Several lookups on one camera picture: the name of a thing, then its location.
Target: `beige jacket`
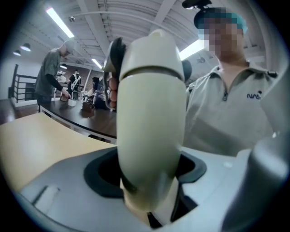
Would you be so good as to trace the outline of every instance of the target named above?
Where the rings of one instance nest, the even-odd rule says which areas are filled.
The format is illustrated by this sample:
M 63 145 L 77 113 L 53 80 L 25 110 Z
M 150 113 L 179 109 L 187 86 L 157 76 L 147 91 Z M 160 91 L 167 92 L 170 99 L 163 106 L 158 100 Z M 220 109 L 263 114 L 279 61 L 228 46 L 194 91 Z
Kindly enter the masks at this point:
M 236 156 L 273 133 L 259 101 L 276 74 L 250 63 L 226 92 L 218 69 L 188 87 L 184 146 Z

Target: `hand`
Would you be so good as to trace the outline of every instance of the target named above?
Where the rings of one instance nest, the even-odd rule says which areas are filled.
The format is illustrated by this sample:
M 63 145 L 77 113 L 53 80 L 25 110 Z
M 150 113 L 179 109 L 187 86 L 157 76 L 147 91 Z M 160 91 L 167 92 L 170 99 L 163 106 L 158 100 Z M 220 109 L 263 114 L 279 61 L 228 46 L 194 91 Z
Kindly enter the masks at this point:
M 109 99 L 110 99 L 110 107 L 116 108 L 117 106 L 117 79 L 114 73 L 112 73 L 112 77 L 108 81 L 110 87 Z
M 64 88 L 62 89 L 62 93 L 65 97 L 67 97 L 68 99 L 71 99 L 72 96 L 68 93 L 68 91 L 66 91 Z

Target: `table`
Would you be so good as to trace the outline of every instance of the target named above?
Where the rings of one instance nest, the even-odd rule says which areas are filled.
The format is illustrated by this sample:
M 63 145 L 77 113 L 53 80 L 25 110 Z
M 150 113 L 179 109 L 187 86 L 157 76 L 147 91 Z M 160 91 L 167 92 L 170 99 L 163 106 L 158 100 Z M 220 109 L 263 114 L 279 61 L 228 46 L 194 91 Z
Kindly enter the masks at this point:
M 78 129 L 116 144 L 116 113 L 95 109 L 94 115 L 91 115 L 81 109 L 81 101 L 77 101 L 76 106 L 69 106 L 67 102 L 52 101 L 40 107 L 41 112 L 47 112 L 69 125 L 72 130 Z
M 43 113 L 1 125 L 0 144 L 1 170 L 14 191 L 63 159 L 114 146 L 83 136 Z

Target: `embroidered logo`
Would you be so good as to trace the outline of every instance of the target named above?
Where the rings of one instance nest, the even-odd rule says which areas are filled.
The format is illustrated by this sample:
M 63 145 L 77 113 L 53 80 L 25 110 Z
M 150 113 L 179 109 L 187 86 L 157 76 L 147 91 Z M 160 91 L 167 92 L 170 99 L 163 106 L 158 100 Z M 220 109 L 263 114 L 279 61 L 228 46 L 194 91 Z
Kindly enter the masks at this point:
M 257 94 L 247 94 L 247 98 L 250 98 L 250 99 L 257 99 L 257 100 L 260 100 L 261 99 L 261 94 L 262 94 L 262 91 L 259 90 Z

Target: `zipper pull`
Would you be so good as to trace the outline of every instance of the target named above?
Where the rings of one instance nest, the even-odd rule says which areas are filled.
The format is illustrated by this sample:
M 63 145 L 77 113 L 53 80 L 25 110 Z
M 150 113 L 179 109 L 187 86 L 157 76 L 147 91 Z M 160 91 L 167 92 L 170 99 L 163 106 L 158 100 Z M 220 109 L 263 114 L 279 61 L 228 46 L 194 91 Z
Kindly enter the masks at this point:
M 223 101 L 226 101 L 227 100 L 227 95 L 228 95 L 228 93 L 227 93 L 227 91 L 225 91 L 223 93 L 223 98 L 222 98 Z

